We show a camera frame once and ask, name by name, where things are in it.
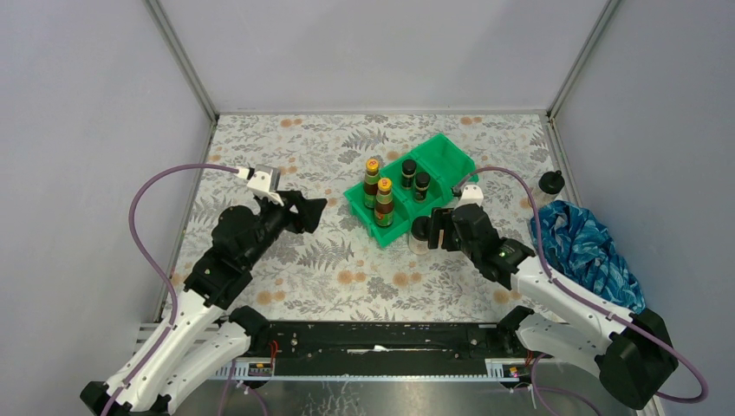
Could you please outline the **large clear black lid jar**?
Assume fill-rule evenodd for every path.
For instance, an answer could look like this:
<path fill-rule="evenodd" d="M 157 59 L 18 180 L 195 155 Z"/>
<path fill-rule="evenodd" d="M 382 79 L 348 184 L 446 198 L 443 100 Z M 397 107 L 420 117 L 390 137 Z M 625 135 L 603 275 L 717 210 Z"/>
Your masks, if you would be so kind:
<path fill-rule="evenodd" d="M 408 234 L 408 248 L 417 256 L 428 253 L 428 228 L 430 218 L 427 216 L 419 216 L 412 222 Z"/>

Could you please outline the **green cap chili sauce bottle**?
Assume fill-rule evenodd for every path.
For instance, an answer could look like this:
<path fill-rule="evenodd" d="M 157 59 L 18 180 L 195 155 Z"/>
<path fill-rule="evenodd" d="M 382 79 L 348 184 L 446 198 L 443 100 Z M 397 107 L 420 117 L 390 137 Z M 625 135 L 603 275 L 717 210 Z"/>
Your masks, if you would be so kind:
<path fill-rule="evenodd" d="M 374 221 L 380 227 L 389 227 L 394 221 L 393 182 L 389 178 L 381 178 L 377 183 L 374 201 Z"/>

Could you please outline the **small black cap spice jar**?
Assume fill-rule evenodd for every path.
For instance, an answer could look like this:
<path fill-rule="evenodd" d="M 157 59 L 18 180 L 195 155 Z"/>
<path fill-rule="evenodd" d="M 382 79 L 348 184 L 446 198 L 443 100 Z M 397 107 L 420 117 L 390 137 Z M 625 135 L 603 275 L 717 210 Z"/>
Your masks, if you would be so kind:
<path fill-rule="evenodd" d="M 417 163 L 413 159 L 404 159 L 401 163 L 400 185 L 405 190 L 413 187 L 413 178 L 417 171 Z"/>

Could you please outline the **yellow cap sauce bottle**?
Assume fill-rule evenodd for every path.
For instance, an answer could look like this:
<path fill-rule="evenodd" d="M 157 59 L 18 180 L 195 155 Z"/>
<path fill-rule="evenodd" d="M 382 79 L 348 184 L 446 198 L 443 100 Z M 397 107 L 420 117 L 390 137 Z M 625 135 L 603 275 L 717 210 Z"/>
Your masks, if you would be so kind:
<path fill-rule="evenodd" d="M 379 160 L 371 158 L 365 164 L 365 174 L 363 179 L 363 204 L 369 210 L 373 210 L 375 197 L 378 191 L 378 182 L 380 180 Z"/>

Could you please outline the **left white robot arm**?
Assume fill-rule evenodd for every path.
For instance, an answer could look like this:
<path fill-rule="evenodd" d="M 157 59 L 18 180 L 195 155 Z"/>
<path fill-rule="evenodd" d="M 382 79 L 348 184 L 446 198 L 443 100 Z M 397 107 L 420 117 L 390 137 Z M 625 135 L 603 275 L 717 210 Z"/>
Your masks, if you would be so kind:
<path fill-rule="evenodd" d="M 116 374 L 82 389 L 81 401 L 93 414 L 171 415 L 227 361 L 266 350 L 269 322 L 251 307 L 235 309 L 212 339 L 195 351 L 190 348 L 251 282 L 257 261 L 283 231 L 317 229 L 325 198 L 305 198 L 299 191 L 277 196 L 281 204 L 258 198 L 259 213 L 243 205 L 221 212 L 212 246 L 195 263 L 167 320 Z"/>

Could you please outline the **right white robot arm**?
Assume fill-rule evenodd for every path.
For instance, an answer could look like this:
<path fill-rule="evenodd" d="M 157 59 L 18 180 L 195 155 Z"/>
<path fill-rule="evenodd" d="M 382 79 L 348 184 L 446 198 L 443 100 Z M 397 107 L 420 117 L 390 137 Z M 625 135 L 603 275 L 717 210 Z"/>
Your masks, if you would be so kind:
<path fill-rule="evenodd" d="M 435 208 L 424 219 L 427 246 L 461 251 L 485 279 L 514 289 L 559 315 L 551 322 L 515 308 L 501 322 L 498 348 L 510 357 L 527 349 L 567 361 L 601 382 L 623 405 L 643 409 L 679 363 L 663 319 L 607 302 L 566 276 L 546 275 L 533 249 L 500 237 L 477 204 Z"/>

